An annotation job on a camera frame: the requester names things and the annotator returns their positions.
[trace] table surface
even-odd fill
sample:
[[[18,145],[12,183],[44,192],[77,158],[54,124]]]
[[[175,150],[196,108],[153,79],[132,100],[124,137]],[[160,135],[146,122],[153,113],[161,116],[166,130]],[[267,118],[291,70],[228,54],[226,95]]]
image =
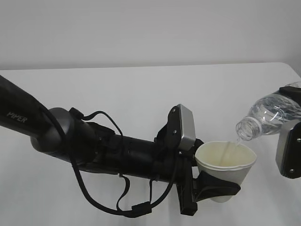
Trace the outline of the table surface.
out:
[[[126,136],[153,140],[172,106],[194,113],[197,137],[235,141],[235,125],[262,96],[299,76],[283,63],[129,68],[0,71],[46,107],[76,107],[84,114],[106,111]],[[95,121],[113,126],[104,117]],[[35,151],[28,137],[0,128],[1,225],[223,225],[300,226],[301,179],[282,177],[275,154],[278,135],[244,144],[258,155],[242,190],[226,203],[204,200],[193,217],[180,215],[173,187],[153,213],[135,219],[113,216],[90,205],[69,163]],[[116,175],[82,173],[91,195],[111,208],[123,192]],[[122,209],[149,198],[148,180],[130,177]],[[166,183],[154,182],[153,199]]]

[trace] black robotic arm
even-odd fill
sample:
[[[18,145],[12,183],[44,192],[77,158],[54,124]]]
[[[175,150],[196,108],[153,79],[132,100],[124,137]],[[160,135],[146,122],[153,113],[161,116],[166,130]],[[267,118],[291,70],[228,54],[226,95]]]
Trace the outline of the black robotic arm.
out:
[[[39,152],[70,162],[85,198],[95,207],[114,215],[129,218],[151,212],[176,184],[180,212],[193,216],[197,202],[211,197],[235,195],[240,186],[201,172],[192,177],[196,166],[194,154],[203,142],[196,139],[192,112],[183,105],[174,106],[166,125],[154,142],[123,136],[115,122],[102,111],[84,116],[75,108],[48,110],[33,96],[0,76],[0,125],[31,137],[32,146]],[[107,127],[89,122],[97,114],[107,116],[120,135]],[[79,171],[119,174],[159,180],[168,183],[164,193],[131,210],[109,209],[97,203],[87,192]]]

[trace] white paper cup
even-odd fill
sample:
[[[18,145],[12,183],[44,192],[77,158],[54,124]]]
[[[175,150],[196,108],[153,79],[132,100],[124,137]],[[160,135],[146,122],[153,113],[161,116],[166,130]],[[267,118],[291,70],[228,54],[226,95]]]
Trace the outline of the white paper cup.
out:
[[[211,141],[201,145],[195,158],[199,172],[241,185],[257,155],[247,146],[233,142]],[[226,202],[232,196],[211,198],[215,202]]]

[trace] black cable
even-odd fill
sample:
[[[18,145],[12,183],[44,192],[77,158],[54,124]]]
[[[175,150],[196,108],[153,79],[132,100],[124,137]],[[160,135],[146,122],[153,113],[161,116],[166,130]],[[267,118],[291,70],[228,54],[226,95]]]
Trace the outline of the black cable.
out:
[[[78,181],[78,184],[79,184],[79,187],[84,195],[84,197],[86,198],[86,200],[91,204],[93,205],[94,207],[106,212],[106,213],[109,213],[109,214],[113,214],[113,215],[119,215],[119,216],[125,216],[125,217],[135,217],[137,216],[137,214],[139,215],[139,210],[137,211],[133,211],[133,210],[124,210],[124,211],[120,211],[120,210],[113,210],[113,209],[110,209],[108,207],[105,207],[103,206],[102,204],[98,203],[97,201],[95,201],[91,196],[90,194],[88,193],[86,187],[85,187],[85,184],[84,184],[84,181],[81,177],[81,174],[80,174],[80,171],[79,171],[79,167],[76,163],[76,160],[74,159],[73,157],[73,154],[72,154],[72,151],[71,151],[71,148],[68,144],[68,141],[67,141],[67,137],[61,127],[61,125],[59,124],[59,122],[57,121],[57,119],[53,116],[53,114],[42,104],[40,104],[40,109],[41,111],[49,118],[49,120],[51,121],[51,123],[54,125],[54,127],[56,128],[59,136],[61,137],[62,139],[62,144],[64,145],[64,147],[67,149],[67,152],[68,152],[68,155],[69,155],[69,158],[70,158],[70,162],[71,162],[71,165],[72,165],[72,168],[73,168],[73,171],[74,171],[74,174],[76,176],[76,179]],[[85,119],[89,119],[90,117],[95,117],[95,115],[97,115],[98,113],[104,113],[104,112],[101,112],[101,111],[98,111],[98,112],[95,112],[89,116],[86,116]],[[121,130],[119,129],[119,127],[116,125],[116,123],[113,121],[113,119],[108,116],[108,118],[110,119],[110,121],[116,126],[116,128],[119,130],[120,134],[122,135],[122,132]],[[173,170],[173,174],[172,174],[172,177],[171,177],[171,180],[169,181],[168,183],[168,186],[166,188],[166,190],[164,191],[164,193],[154,202],[151,204],[151,208],[159,205],[165,198],[166,196],[168,195],[168,193],[170,192],[171,188],[172,188],[172,185],[174,183],[174,180],[175,180],[175,175],[176,175],[176,169],[177,169],[177,163],[178,163],[178,154],[176,155],[176,159],[175,159],[175,163],[174,163],[174,170]]]
[[[126,187],[124,188],[122,195],[119,197],[119,199],[117,200],[117,203],[116,203],[116,209],[122,211],[121,208],[119,207],[119,202],[128,193],[128,190],[130,189],[130,180],[129,180],[129,178],[123,176],[122,174],[119,174],[119,176],[121,178],[124,178],[124,181],[126,182]]]
[[[152,182],[154,179],[150,179],[150,203],[151,203],[151,198],[152,198]]]
[[[170,181],[167,185],[167,188],[165,189],[164,193],[155,202],[153,202],[151,204],[151,208],[154,208],[154,207],[158,206],[166,198],[166,196],[170,192],[172,186],[174,185],[175,175],[176,175],[177,166],[178,166],[178,160],[179,160],[179,157],[178,157],[178,153],[177,153],[176,157],[175,157],[175,162],[174,162],[173,174],[172,174],[171,179],[170,179]]]
[[[123,133],[122,133],[121,129],[118,127],[118,125],[114,122],[114,120],[106,112],[96,111],[96,112],[93,112],[90,115],[81,117],[81,119],[84,120],[84,121],[89,121],[89,120],[93,119],[95,116],[97,116],[98,114],[105,115],[112,122],[112,124],[116,127],[116,129],[118,130],[118,132],[120,133],[121,140],[120,140],[120,142],[118,144],[118,148],[119,148],[121,145],[123,145]]]

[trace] plastic water bottle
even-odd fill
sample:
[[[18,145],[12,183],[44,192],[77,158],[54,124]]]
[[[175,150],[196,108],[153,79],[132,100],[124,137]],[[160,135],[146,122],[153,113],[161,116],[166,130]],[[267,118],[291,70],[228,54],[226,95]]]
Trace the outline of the plastic water bottle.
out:
[[[301,120],[301,107],[293,99],[301,100],[301,82],[286,85],[288,95],[279,91],[259,99],[250,109],[248,115],[236,125],[236,133],[242,140],[252,140],[261,135],[272,135],[280,132],[287,121]]]

